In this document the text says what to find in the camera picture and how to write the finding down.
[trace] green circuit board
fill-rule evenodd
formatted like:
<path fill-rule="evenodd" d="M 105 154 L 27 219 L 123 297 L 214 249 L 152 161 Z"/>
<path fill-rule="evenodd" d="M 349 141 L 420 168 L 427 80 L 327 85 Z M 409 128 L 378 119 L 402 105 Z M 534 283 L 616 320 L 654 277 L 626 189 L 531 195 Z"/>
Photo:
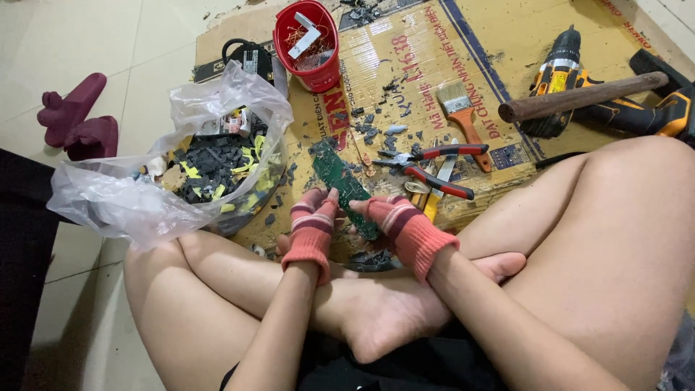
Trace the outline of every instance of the green circuit board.
<path fill-rule="evenodd" d="M 311 151 L 315 154 L 313 169 L 316 171 L 316 175 L 327 188 L 335 187 L 338 189 L 340 193 L 338 204 L 343 208 L 355 228 L 357 228 L 357 232 L 364 239 L 370 241 L 378 238 L 381 231 L 377 224 L 365 221 L 364 217 L 350 209 L 348 204 L 351 200 L 368 200 L 371 195 L 352 176 L 351 170 L 345 167 L 341 158 L 328 142 L 320 141 L 314 144 L 311 147 Z"/>

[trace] cardboard sheet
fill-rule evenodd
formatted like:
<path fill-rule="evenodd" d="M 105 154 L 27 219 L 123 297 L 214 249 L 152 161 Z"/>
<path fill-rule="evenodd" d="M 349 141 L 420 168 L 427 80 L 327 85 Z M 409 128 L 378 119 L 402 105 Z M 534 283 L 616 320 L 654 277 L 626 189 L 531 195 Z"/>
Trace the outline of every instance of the cardboard sheet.
<path fill-rule="evenodd" d="M 227 39 L 244 37 L 266 42 L 272 51 L 272 43 L 268 41 L 275 22 L 273 16 L 278 11 L 274 8 L 252 11 L 243 15 L 246 22 L 229 18 L 201 35 L 196 78 L 214 77 L 220 60 L 213 53 Z M 363 154 L 376 159 L 385 134 L 378 134 L 373 145 L 366 145 L 363 135 L 353 126 L 362 123 L 366 114 L 375 113 L 377 107 L 382 112 L 375 114 L 373 125 L 382 131 L 391 124 L 409 126 L 407 131 L 396 135 L 399 151 L 410 151 L 414 143 L 429 147 L 435 138 L 446 143 L 443 140 L 447 135 L 463 142 L 459 128 L 447 123 L 435 98 L 440 85 L 454 80 L 464 82 L 476 107 L 474 125 L 483 142 L 490 145 L 489 154 L 495 166 L 492 173 L 485 175 L 472 160 L 462 157 L 457 162 L 452 182 L 472 188 L 476 199 L 446 197 L 440 204 L 435 224 L 444 230 L 461 230 L 492 202 L 533 176 L 536 161 L 565 152 L 595 150 L 621 137 L 571 123 L 559 138 L 535 140 L 499 118 L 499 103 L 528 94 L 533 77 L 560 32 L 570 24 L 581 32 L 581 62 L 592 79 L 632 76 L 629 58 L 640 47 L 654 52 L 649 41 L 607 0 L 533 3 L 431 0 L 392 6 L 385 14 L 367 26 L 340 32 L 343 79 L 338 86 L 324 94 L 311 94 L 295 78 L 290 79 L 289 101 L 295 122 L 287 132 L 286 142 L 291 155 L 289 162 L 298 166 L 296 180 L 292 186 L 277 190 L 284 205 L 273 209 L 277 203 L 269 202 L 232 238 L 237 243 L 258 244 L 272 250 L 277 235 L 290 230 L 289 209 L 293 203 L 307 189 L 321 185 L 313 174 L 307 152 L 311 144 L 333 137 L 338 141 L 342 159 L 359 163 Z M 343 8 L 335 9 L 333 15 L 341 25 L 345 17 Z M 248 21 L 258 18 L 263 18 L 265 27 L 256 30 L 254 25 L 259 24 Z M 235 26 L 245 27 L 239 30 Z M 688 77 L 695 74 L 692 63 L 680 56 L 678 64 L 674 66 Z M 384 94 L 382 86 L 394 79 L 398 87 L 389 94 L 385 104 L 379 105 Z M 654 100 L 650 93 L 634 98 L 651 99 L 652 104 Z M 357 118 L 348 116 L 345 120 L 336 116 L 349 114 L 358 107 L 363 107 L 365 114 Z M 416 137 L 417 131 L 423 132 L 423 140 Z M 438 160 L 436 165 L 440 166 L 441 162 Z M 365 170 L 355 174 L 373 195 L 403 194 L 403 183 L 411 180 L 401 174 L 389 175 L 388 169 L 376 171 L 373 177 L 367 177 Z M 276 216 L 275 222 L 265 226 L 264 220 L 271 213 Z M 345 260 L 356 248 L 354 238 L 344 232 L 334 236 L 332 253 L 338 261 Z"/>

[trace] hand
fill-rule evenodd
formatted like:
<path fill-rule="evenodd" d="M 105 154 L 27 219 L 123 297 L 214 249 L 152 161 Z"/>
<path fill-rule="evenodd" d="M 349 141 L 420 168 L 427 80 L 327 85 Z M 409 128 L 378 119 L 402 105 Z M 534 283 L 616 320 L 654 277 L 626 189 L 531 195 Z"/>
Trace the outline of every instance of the hand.
<path fill-rule="evenodd" d="M 338 215 L 338 189 L 311 189 L 290 210 L 292 235 L 290 250 L 282 258 L 282 270 L 294 261 L 314 261 L 321 267 L 318 285 L 331 279 L 328 252 L 334 221 Z"/>
<path fill-rule="evenodd" d="M 427 283 L 427 272 L 434 256 L 442 248 L 451 245 L 459 249 L 458 238 L 434 227 L 419 209 L 400 195 L 350 201 L 350 207 L 379 225 L 398 259 L 411 267 L 423 284 Z"/>

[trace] pliers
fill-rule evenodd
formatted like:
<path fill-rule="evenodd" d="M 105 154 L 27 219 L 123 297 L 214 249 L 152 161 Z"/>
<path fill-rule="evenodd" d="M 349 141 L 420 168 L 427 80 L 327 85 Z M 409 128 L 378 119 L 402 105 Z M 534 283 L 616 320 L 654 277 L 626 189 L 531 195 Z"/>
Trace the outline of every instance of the pliers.
<path fill-rule="evenodd" d="M 490 146 L 487 144 L 450 144 L 441 145 L 434 148 L 427 148 L 426 150 L 421 150 L 417 154 L 380 150 L 378 152 L 379 155 L 390 157 L 390 159 L 377 159 L 373 160 L 372 163 L 374 163 L 376 166 L 400 167 L 400 170 L 405 175 L 413 175 L 423 183 L 430 185 L 432 188 L 442 191 L 442 193 L 463 198 L 465 200 L 472 200 L 475 197 L 473 190 L 437 179 L 435 176 L 418 167 L 414 161 L 432 159 L 445 154 L 484 154 L 487 153 L 489 148 Z"/>

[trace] foot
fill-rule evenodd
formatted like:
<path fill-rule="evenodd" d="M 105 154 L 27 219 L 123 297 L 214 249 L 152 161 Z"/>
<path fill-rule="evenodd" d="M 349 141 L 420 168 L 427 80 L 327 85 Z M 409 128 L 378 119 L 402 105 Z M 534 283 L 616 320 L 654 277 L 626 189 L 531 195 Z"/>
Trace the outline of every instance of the foot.
<path fill-rule="evenodd" d="M 490 279 L 500 282 L 526 264 L 520 253 L 505 253 L 474 263 Z M 419 337 L 435 335 L 451 320 L 451 311 L 432 288 L 415 277 L 360 278 L 355 299 L 346 302 L 343 335 L 355 359 L 375 361 Z"/>

